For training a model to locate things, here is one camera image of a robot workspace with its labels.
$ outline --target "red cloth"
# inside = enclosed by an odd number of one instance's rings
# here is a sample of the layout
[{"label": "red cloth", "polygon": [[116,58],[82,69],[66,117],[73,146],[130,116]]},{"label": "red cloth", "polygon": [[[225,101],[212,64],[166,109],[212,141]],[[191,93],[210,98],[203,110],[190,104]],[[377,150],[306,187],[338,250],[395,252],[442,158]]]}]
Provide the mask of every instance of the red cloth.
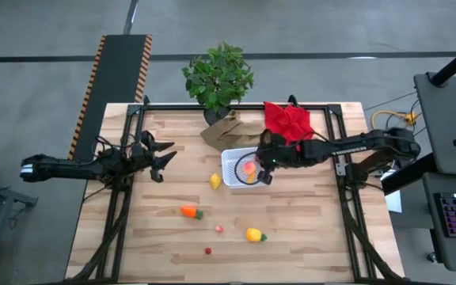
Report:
[{"label": "red cloth", "polygon": [[310,116],[304,108],[288,105],[285,109],[270,102],[265,103],[265,127],[282,135],[287,144],[299,139],[310,139],[314,130],[310,126]]}]

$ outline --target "wooden tabletop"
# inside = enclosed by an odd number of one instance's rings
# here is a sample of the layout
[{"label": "wooden tabletop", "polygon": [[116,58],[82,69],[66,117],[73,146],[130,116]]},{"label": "wooden tabletop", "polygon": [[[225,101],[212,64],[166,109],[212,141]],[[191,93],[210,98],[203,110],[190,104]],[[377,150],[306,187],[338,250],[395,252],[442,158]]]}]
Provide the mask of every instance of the wooden tabletop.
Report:
[{"label": "wooden tabletop", "polygon": [[[340,104],[348,135],[367,131],[362,105]],[[112,143],[119,143],[126,108],[127,104],[107,105],[101,135]],[[264,121],[262,111],[240,111],[238,116],[245,122]],[[310,122],[316,132],[327,134],[323,112],[310,111]],[[222,184],[212,190],[208,181],[212,173],[222,173],[221,154],[200,137],[206,127],[201,111],[145,113],[143,128],[159,142],[174,141],[169,150],[178,154],[162,171],[163,183],[151,181],[148,170],[135,175],[119,281],[352,281],[332,161],[277,169],[268,187],[231,190]],[[353,158],[357,162],[367,155]],[[370,182],[379,184],[376,179]],[[102,186],[89,181],[85,194]],[[365,188],[360,195],[370,241],[403,276],[383,193]],[[100,244],[109,197],[110,190],[104,190],[83,204],[66,277],[77,274]],[[185,204],[197,205],[204,218],[181,216],[180,206]],[[216,225],[223,226],[224,233],[217,233]],[[268,240],[246,241],[249,227],[260,229]],[[204,253],[207,247],[212,248],[211,255]],[[361,247],[357,247],[364,268]],[[107,272],[112,267],[112,258],[108,260]]]}]

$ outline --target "gray floor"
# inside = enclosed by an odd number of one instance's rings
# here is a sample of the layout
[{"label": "gray floor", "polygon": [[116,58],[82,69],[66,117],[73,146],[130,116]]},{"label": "gray floor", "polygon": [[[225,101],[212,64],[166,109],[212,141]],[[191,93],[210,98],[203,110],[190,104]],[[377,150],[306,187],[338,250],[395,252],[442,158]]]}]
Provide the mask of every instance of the gray floor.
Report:
[{"label": "gray floor", "polygon": [[[129,0],[0,0],[0,56],[92,55],[100,36],[120,34]],[[456,51],[453,0],[141,0],[132,33],[154,35],[153,54],[200,53],[221,40],[247,52]],[[412,76],[450,59],[249,61],[256,85],[245,101],[361,101],[365,108],[413,91]],[[183,62],[151,62],[153,102],[189,101]],[[32,154],[66,157],[92,63],[0,63],[0,184],[40,197],[0,247],[0,284],[62,279],[85,182],[24,184]],[[406,112],[416,96],[367,111]],[[384,119],[377,121],[384,127]],[[419,120],[416,126],[424,126]],[[417,136],[430,152],[427,132]],[[427,231],[395,228],[406,276],[456,284],[456,272],[429,264]]]}]

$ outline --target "yellow and black hazard stripe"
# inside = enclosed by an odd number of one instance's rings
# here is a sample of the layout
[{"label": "yellow and black hazard stripe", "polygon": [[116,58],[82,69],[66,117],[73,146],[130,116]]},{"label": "yellow and black hazard stripe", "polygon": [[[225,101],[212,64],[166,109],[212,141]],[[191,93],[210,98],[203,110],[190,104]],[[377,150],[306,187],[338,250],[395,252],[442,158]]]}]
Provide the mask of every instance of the yellow and black hazard stripe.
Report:
[{"label": "yellow and black hazard stripe", "polygon": [[142,61],[140,62],[139,80],[136,84],[135,102],[143,102],[143,87],[146,85],[147,68],[149,67],[150,47],[152,46],[152,35],[146,35],[146,42],[143,45]]},{"label": "yellow and black hazard stripe", "polygon": [[89,84],[87,85],[87,90],[85,92],[84,101],[82,102],[82,109],[80,115],[78,116],[77,126],[75,127],[75,133],[73,134],[73,140],[71,141],[70,153],[68,154],[68,160],[73,159],[75,152],[75,147],[77,146],[78,136],[80,135],[80,128],[82,127],[82,122],[84,121],[84,116],[86,115],[87,104],[89,103],[89,98],[91,97],[91,89],[93,88],[94,77],[96,76],[96,71],[98,70],[100,64],[101,51],[103,50],[103,45],[105,44],[105,36],[101,37],[100,46],[98,47],[98,52],[94,57],[93,70],[91,71],[91,76],[89,78]]}]

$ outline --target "white plastic basket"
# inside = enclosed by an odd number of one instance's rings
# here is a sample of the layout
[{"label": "white plastic basket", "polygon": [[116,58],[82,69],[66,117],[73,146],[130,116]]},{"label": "white plastic basket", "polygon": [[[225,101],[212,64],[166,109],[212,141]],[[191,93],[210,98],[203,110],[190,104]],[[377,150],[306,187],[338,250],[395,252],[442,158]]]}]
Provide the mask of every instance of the white plastic basket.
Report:
[{"label": "white plastic basket", "polygon": [[[258,182],[255,185],[246,185],[241,183],[235,177],[235,164],[237,163],[238,159],[241,158],[243,155],[256,151],[257,147],[246,147],[241,149],[232,149],[232,150],[224,150],[221,153],[221,163],[222,163],[222,180],[228,186],[228,188],[253,188],[253,187],[260,187],[265,186],[265,184]],[[239,162],[237,174],[243,180],[247,181],[249,179],[249,175],[245,174],[242,171],[242,166],[246,162],[254,162],[254,154],[248,155],[244,159]],[[256,174],[258,174],[261,170],[263,170],[259,163],[256,164]]]}]

